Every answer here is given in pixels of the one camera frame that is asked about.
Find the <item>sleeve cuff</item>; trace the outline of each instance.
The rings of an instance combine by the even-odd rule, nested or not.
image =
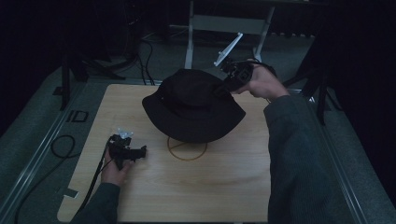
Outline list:
[[[98,195],[110,195],[112,196],[119,196],[120,195],[120,187],[115,184],[110,183],[101,183],[96,190],[95,194]]]
[[[264,115],[268,126],[270,126],[274,120],[285,117],[290,114],[295,114],[296,111],[297,109],[295,105],[292,103],[291,96],[284,95],[277,98],[267,107],[265,107]]]

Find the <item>hand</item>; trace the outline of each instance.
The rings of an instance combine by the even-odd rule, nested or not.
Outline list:
[[[133,161],[125,161],[123,168],[119,170],[117,164],[111,160],[107,150],[105,155],[105,164],[107,165],[102,170],[102,183],[111,183],[120,187],[125,181],[128,171],[132,167],[133,163]]]
[[[276,98],[289,95],[288,90],[277,80],[277,78],[265,67],[254,64],[251,80],[234,93],[250,91],[255,97],[261,97],[274,101]]]

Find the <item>hat crown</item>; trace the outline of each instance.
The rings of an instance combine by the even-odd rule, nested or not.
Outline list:
[[[210,74],[185,74],[184,70],[179,70],[163,81],[159,97],[170,111],[184,119],[209,119],[215,116],[213,91],[220,84]]]

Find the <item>dark background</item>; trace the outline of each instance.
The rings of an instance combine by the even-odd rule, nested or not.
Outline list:
[[[266,4],[256,3],[260,1],[246,1],[246,7],[230,4],[217,8],[207,1],[196,2],[198,11],[236,13],[242,17],[260,17],[268,8]],[[144,27],[158,31],[166,39],[168,24],[188,24],[189,1],[124,1],[126,14],[120,10],[122,3],[3,1],[0,135],[47,75],[61,65],[66,53],[75,58],[75,67],[81,64],[74,49],[92,59],[109,60],[110,54],[120,52],[114,40],[127,33],[131,38],[122,39],[128,43],[126,57],[134,57]],[[292,34],[316,37],[297,76],[311,68],[326,68],[329,85],[335,89],[393,204],[396,204],[393,173],[396,171],[396,15],[392,14],[395,9],[393,1],[385,0],[331,1],[326,9],[316,4],[277,4],[270,28],[270,32],[284,33],[286,37]],[[125,26],[125,20],[132,25]],[[84,69],[78,71],[77,78],[84,80]]]

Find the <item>gray floor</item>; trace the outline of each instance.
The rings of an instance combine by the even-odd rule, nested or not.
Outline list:
[[[175,31],[175,35],[169,42],[163,42],[155,35],[150,35],[145,39],[153,47],[148,69],[154,79],[162,80],[184,66],[187,47],[186,32]],[[218,52],[227,46],[227,41],[229,41],[228,38],[197,34],[192,67],[205,70],[218,77],[225,77],[218,68],[213,66],[213,62],[217,59]],[[269,36],[264,44],[262,58],[275,68],[281,81],[287,80],[294,76],[312,41],[312,38],[304,37],[287,39],[283,36]],[[240,46],[233,50],[232,56],[235,59],[251,57],[251,49],[256,42],[257,39],[254,36],[246,36]],[[143,43],[140,47],[140,55],[144,62],[149,53],[150,46]],[[20,193],[15,192],[16,186],[21,185],[19,180],[28,179],[27,186],[32,187],[60,161],[50,152],[48,146],[50,141],[45,139],[53,139],[55,135],[71,134],[76,138],[76,146],[72,154],[80,152],[106,86],[110,83],[142,83],[139,80],[140,72],[139,65],[133,64],[126,70],[124,68],[118,71],[120,76],[127,78],[124,81],[117,81],[91,71],[91,77],[87,83],[72,82],[73,102],[65,111],[59,110],[60,96],[52,95],[55,87],[61,85],[60,70],[51,74],[32,96],[31,101],[8,132],[0,139],[2,148],[0,151],[2,153],[0,156],[2,164],[0,202],[4,204],[14,200],[13,204],[18,204],[21,199],[15,196],[23,195],[29,190],[20,188]],[[300,89],[303,85],[304,82],[300,82],[292,88]],[[308,103],[299,96],[296,96],[295,100],[304,112],[306,122],[310,123],[312,128],[317,130],[318,137],[323,139],[323,148],[325,148],[322,151],[323,162],[332,174],[332,183],[337,186],[334,196],[334,213],[340,217],[340,223],[396,223],[394,208],[376,179],[345,114],[329,105],[325,117],[327,125],[322,127],[318,125],[312,112],[315,104]],[[72,111],[88,112],[87,120],[85,122],[66,120],[65,118]],[[54,122],[60,125],[53,127]],[[50,129],[56,130],[52,138],[48,136]],[[65,155],[71,144],[68,139],[61,139],[54,146],[60,154]],[[29,173],[30,178],[26,178],[26,174],[20,175],[26,166],[32,164],[31,159],[37,156],[38,150],[42,151],[44,160],[36,165],[36,172]],[[21,208],[19,223],[59,223],[56,214],[77,161],[78,158],[66,160],[32,192]],[[16,206],[11,206],[8,213],[4,212],[7,210],[4,206],[1,209],[0,215],[6,214],[6,216],[0,219],[0,223],[12,223]]]

